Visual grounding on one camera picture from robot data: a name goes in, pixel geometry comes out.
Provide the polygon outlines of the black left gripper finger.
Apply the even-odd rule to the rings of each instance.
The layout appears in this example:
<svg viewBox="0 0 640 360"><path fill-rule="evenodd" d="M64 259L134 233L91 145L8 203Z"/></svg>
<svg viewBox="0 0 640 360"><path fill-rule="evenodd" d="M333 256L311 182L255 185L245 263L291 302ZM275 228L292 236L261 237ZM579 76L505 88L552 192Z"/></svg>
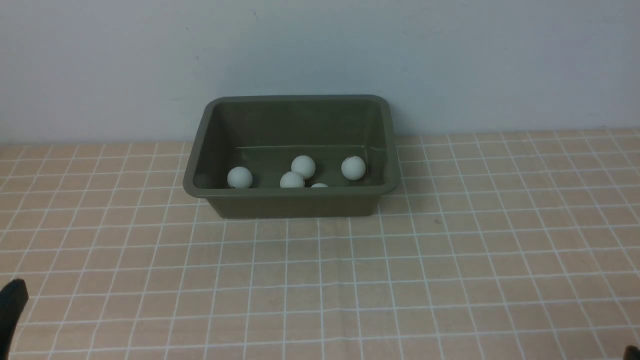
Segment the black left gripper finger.
<svg viewBox="0 0 640 360"><path fill-rule="evenodd" d="M0 358L7 360L19 319L29 300L25 280L9 281L0 291Z"/></svg>

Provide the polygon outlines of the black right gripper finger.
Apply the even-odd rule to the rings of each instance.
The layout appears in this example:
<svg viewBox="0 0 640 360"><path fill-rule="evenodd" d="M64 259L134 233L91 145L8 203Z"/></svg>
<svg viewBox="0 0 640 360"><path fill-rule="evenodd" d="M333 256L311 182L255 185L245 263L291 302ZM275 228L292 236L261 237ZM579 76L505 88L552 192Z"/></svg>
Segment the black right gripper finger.
<svg viewBox="0 0 640 360"><path fill-rule="evenodd" d="M627 346L625 348L625 360L640 360L640 349L634 345Z"/></svg>

